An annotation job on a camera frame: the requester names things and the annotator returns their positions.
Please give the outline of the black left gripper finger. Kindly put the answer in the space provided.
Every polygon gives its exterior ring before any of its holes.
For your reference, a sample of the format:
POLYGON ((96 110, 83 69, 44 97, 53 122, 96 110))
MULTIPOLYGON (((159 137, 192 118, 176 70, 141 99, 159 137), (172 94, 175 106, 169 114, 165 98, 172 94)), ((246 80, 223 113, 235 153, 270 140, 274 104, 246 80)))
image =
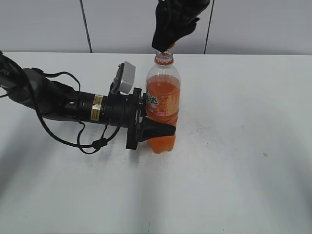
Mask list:
POLYGON ((176 127, 170 124, 160 123, 148 117, 142 119, 142 141, 156 137, 173 136, 176 127))

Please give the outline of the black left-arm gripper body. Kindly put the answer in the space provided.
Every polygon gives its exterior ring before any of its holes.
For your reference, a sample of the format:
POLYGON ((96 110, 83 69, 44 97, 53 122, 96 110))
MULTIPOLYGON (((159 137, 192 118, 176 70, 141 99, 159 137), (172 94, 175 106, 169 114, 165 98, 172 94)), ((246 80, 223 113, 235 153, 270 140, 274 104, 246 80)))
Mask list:
POLYGON ((135 150, 138 145, 139 117, 145 101, 141 88, 134 88, 131 94, 123 95, 120 91, 110 90, 105 98, 102 120, 105 125, 116 126, 107 141, 110 142, 121 128, 127 129, 126 149, 135 150))

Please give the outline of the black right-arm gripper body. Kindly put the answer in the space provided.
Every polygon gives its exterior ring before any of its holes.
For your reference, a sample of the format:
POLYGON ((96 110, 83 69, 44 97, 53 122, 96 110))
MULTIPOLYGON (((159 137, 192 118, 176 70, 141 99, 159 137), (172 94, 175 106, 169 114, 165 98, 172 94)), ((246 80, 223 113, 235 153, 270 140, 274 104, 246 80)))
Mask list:
POLYGON ((152 48, 164 52, 179 39, 191 34, 209 0, 159 0, 152 48))

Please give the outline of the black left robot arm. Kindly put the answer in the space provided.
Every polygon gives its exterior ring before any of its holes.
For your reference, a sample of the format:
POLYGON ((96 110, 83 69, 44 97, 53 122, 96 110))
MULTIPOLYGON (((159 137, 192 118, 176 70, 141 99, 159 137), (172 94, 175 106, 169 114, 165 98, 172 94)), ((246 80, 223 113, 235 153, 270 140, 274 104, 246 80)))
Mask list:
POLYGON ((110 85, 107 96, 82 92, 56 81, 58 73, 38 68, 21 68, 5 55, 0 57, 0 86, 12 101, 36 111, 46 132, 46 119, 115 126, 127 129, 126 148, 155 137, 173 136, 173 125, 148 118, 147 95, 133 86, 135 67, 123 62, 110 85))

